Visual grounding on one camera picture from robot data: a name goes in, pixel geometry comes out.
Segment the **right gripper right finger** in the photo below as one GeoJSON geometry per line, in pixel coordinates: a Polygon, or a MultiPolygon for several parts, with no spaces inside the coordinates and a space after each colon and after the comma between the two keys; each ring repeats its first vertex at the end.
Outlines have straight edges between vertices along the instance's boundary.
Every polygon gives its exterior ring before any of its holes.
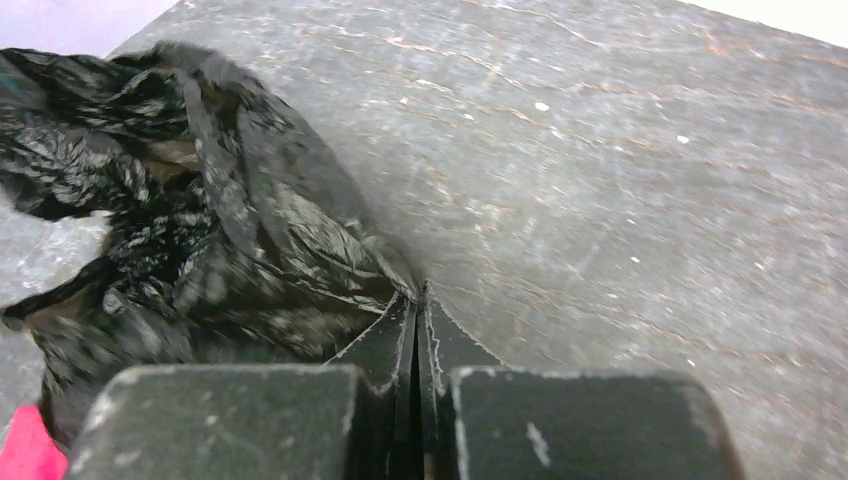
{"type": "Polygon", "coordinates": [[[716,402],[674,370],[508,367],[434,289],[421,305],[428,479],[741,479],[716,402]]]}

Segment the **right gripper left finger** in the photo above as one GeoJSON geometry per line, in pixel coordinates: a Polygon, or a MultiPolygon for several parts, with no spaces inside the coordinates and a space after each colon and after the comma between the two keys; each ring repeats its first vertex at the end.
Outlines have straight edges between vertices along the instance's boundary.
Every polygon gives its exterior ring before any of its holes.
{"type": "Polygon", "coordinates": [[[70,479],[383,479],[408,395],[414,306],[322,365],[134,367],[100,395],[70,479]]]}

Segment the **black trash bag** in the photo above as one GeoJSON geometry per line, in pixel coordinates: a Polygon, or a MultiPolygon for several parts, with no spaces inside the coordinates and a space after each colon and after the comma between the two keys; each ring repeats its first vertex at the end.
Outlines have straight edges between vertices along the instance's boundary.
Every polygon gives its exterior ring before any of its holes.
{"type": "Polygon", "coordinates": [[[43,353],[38,409],[62,449],[127,368],[324,362],[423,294],[305,118],[196,44],[3,49],[1,184],[30,216],[107,216],[95,259],[1,310],[43,353]]]}

